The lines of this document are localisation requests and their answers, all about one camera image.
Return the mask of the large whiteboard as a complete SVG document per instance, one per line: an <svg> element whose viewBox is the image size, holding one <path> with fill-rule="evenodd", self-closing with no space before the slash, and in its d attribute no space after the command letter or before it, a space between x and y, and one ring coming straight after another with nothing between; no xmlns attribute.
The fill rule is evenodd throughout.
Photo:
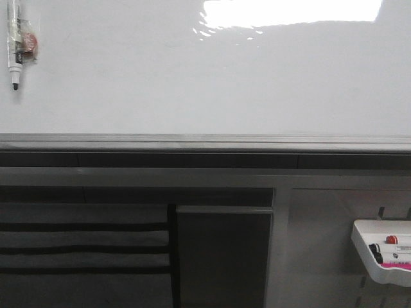
<svg viewBox="0 0 411 308"><path fill-rule="evenodd" d="M3 150L410 151L409 1L24 1Z"/></svg>

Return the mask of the dark grey cabinet panel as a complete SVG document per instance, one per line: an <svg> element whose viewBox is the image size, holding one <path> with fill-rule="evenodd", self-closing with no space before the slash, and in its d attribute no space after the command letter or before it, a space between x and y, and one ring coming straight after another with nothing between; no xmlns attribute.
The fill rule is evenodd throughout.
<svg viewBox="0 0 411 308"><path fill-rule="evenodd" d="M179 206L182 307L263 307L272 211Z"/></svg>

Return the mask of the grey pegboard panel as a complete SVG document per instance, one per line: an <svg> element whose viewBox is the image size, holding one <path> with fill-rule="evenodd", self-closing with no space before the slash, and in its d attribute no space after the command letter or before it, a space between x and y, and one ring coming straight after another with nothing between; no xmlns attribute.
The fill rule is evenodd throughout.
<svg viewBox="0 0 411 308"><path fill-rule="evenodd" d="M410 307L410 288L374 282L351 240L354 220L409 208L409 191L295 190L282 307Z"/></svg>

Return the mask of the grey fabric striped organizer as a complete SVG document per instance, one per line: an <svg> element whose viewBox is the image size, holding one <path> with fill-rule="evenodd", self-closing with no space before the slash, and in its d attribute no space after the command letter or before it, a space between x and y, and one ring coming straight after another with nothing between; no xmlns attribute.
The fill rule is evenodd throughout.
<svg viewBox="0 0 411 308"><path fill-rule="evenodd" d="M2 307L179 307L174 206L1 205Z"/></svg>

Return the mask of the black capped marker upper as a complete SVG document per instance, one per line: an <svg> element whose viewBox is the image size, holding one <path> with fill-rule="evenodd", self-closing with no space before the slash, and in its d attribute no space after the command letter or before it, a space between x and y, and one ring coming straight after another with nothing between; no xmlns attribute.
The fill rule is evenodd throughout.
<svg viewBox="0 0 411 308"><path fill-rule="evenodd" d="M369 245L370 251L373 253L406 253L410 254L410 245L398 245L398 244L378 244L372 243Z"/></svg>

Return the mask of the black capped marker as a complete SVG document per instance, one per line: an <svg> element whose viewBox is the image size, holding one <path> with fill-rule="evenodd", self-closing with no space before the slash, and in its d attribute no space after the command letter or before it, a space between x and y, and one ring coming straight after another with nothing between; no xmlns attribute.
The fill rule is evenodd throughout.
<svg viewBox="0 0 411 308"><path fill-rule="evenodd" d="M372 243L369 245L370 251L373 253L406 253L410 254L410 245L398 245L398 244L378 244Z"/></svg>
<svg viewBox="0 0 411 308"><path fill-rule="evenodd" d="M378 264L410 264L409 253L373 253Z"/></svg>

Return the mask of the black capped marker lower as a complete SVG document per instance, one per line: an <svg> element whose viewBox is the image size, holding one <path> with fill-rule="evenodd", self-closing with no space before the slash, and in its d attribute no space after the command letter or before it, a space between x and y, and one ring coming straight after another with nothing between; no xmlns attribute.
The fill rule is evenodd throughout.
<svg viewBox="0 0 411 308"><path fill-rule="evenodd" d="M409 253L373 253L378 264L410 264Z"/></svg>

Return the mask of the white plastic marker tray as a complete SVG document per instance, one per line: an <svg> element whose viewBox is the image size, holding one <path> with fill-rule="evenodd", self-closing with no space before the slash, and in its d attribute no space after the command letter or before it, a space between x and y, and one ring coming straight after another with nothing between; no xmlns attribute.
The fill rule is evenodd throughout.
<svg viewBox="0 0 411 308"><path fill-rule="evenodd" d="M410 287L410 270L383 268L376 262L369 245L386 244L388 235L410 235L409 221L357 219L351 234L352 242L373 281Z"/></svg>

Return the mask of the red capped marker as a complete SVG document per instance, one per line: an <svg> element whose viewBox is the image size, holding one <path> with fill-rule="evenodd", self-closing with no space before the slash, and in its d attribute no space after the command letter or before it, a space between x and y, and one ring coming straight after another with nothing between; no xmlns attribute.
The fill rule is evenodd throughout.
<svg viewBox="0 0 411 308"><path fill-rule="evenodd" d="M411 235L388 235L387 244L411 245Z"/></svg>

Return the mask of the pink eraser block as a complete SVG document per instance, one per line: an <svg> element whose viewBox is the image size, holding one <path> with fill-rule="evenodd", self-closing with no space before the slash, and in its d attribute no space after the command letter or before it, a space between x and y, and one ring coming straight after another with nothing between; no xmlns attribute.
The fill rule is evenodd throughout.
<svg viewBox="0 0 411 308"><path fill-rule="evenodd" d="M399 268L404 270L411 270L411 263L392 263L392 262L384 262L380 264L383 268Z"/></svg>

